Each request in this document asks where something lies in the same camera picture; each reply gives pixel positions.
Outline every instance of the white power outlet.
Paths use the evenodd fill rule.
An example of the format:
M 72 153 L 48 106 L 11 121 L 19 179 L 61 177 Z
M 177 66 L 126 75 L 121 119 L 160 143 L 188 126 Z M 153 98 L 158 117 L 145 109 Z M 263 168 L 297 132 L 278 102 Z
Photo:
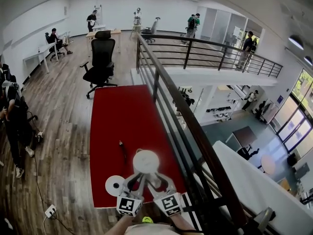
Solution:
M 54 205 L 51 205 L 46 211 L 45 215 L 47 218 L 51 218 L 52 216 L 55 217 L 55 212 L 57 211 L 57 208 Z

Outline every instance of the chair armrest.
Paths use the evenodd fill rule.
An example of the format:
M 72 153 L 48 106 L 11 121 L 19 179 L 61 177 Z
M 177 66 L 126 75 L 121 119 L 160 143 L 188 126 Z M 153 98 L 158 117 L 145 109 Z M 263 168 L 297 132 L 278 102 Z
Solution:
M 84 64 L 82 64 L 82 65 L 79 66 L 80 68 L 85 67 L 86 72 L 88 72 L 87 63 L 89 63 L 89 61 L 87 61 L 87 62 L 85 62 Z
M 110 63 L 107 65 L 107 68 L 114 68 L 114 63 L 113 63 L 113 62 L 110 62 Z

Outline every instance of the yellow-green object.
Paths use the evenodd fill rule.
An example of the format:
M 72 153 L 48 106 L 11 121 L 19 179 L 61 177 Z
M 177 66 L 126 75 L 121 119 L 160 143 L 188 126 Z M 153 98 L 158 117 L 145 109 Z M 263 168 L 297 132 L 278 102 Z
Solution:
M 150 217 L 143 217 L 142 223 L 150 223 L 153 224 L 153 220 Z

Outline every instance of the person in green shirt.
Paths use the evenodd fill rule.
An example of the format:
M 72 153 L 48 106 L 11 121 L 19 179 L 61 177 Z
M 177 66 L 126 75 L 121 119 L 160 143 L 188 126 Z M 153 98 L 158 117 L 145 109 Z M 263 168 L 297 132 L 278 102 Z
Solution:
M 200 25 L 200 14 L 197 13 L 195 16 L 190 17 L 188 19 L 188 28 L 187 28 L 187 34 L 185 35 L 185 37 L 188 38 L 194 38 L 196 31 L 197 31 L 197 26 Z

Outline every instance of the round table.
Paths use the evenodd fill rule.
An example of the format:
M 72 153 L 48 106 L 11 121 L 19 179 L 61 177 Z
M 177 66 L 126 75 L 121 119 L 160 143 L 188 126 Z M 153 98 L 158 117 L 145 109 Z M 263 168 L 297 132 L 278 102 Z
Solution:
M 276 165 L 273 158 L 270 155 L 265 154 L 261 157 L 261 165 L 258 168 L 261 167 L 265 173 L 272 175 L 275 172 Z

